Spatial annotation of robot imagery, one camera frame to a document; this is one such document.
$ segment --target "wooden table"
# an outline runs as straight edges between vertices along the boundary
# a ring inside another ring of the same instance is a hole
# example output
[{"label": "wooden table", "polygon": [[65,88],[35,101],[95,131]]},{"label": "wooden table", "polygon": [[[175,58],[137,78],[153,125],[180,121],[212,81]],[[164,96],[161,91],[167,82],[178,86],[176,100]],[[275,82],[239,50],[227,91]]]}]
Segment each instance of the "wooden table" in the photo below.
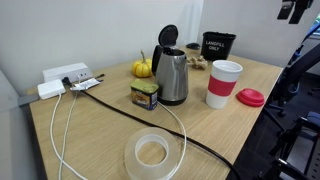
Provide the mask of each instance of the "wooden table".
[{"label": "wooden table", "polygon": [[[187,55],[199,56],[199,52],[187,51]],[[243,88],[253,88],[267,99],[282,68],[232,55],[228,60],[241,64],[243,72],[223,109],[215,110],[205,103],[211,63],[206,70],[189,67],[189,94],[186,101],[168,108],[182,120],[188,137],[205,144],[234,163],[262,109],[242,104],[235,94]],[[131,74],[131,65],[132,62],[126,62],[96,71],[96,75],[105,74],[104,81],[87,92],[129,114],[180,132],[175,119],[161,106],[148,111],[131,102],[129,83],[136,79]],[[144,80],[152,82],[154,79],[151,77]],[[73,97],[74,92],[67,90],[57,109],[53,133],[58,152],[61,152]],[[57,99],[54,97],[31,104],[49,179],[57,179],[59,168],[59,160],[54,154],[49,136],[51,116]],[[69,125],[65,161],[88,179],[129,179],[124,164],[124,148],[130,136],[142,128],[146,126],[79,93]],[[160,148],[155,151],[149,149],[145,157],[152,159],[152,153],[159,154],[161,151]],[[229,168],[219,159],[188,143],[185,159],[173,179],[225,179],[228,172]],[[63,178],[76,179],[76,176],[64,167]]]}]

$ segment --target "electric kettle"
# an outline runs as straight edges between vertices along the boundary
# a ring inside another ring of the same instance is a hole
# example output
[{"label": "electric kettle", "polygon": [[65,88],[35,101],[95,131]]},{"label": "electric kettle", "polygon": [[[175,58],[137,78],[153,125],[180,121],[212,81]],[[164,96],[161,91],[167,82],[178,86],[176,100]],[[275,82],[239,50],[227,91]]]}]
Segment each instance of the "electric kettle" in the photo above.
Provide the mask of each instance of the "electric kettle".
[{"label": "electric kettle", "polygon": [[159,85],[158,101],[165,105],[179,105],[188,95],[188,66],[186,55],[172,48],[178,38],[178,29],[168,25],[159,34],[159,43],[152,58],[152,73]]}]

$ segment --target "tape roll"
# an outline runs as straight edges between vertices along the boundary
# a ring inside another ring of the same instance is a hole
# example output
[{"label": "tape roll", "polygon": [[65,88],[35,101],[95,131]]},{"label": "tape roll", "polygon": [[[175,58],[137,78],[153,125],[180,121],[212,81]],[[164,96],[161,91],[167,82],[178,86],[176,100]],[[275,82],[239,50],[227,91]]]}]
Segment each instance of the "tape roll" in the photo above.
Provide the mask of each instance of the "tape roll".
[{"label": "tape roll", "polygon": [[[166,157],[156,165],[147,165],[138,158],[140,148],[149,142],[163,146]],[[175,138],[160,128],[145,128],[133,134],[124,151],[124,162],[132,179],[169,179],[179,160],[179,148]]]}]

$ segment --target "paper cup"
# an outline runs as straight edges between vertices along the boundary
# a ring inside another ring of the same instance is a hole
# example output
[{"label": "paper cup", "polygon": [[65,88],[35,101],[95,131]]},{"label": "paper cup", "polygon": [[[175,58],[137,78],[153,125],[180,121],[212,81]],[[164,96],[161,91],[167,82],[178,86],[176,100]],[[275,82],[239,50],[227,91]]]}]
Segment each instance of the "paper cup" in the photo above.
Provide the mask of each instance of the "paper cup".
[{"label": "paper cup", "polygon": [[242,72],[242,66],[227,60],[212,62],[206,103],[215,109],[222,109],[228,100]]}]

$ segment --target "red lid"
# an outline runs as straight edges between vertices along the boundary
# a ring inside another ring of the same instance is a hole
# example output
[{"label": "red lid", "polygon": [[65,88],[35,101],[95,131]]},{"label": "red lid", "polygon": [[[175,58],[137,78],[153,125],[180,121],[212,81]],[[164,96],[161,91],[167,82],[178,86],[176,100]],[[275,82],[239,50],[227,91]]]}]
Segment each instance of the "red lid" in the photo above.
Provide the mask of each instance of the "red lid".
[{"label": "red lid", "polygon": [[245,88],[238,92],[237,98],[243,104],[253,107],[259,107],[264,104],[264,97],[259,91]]}]

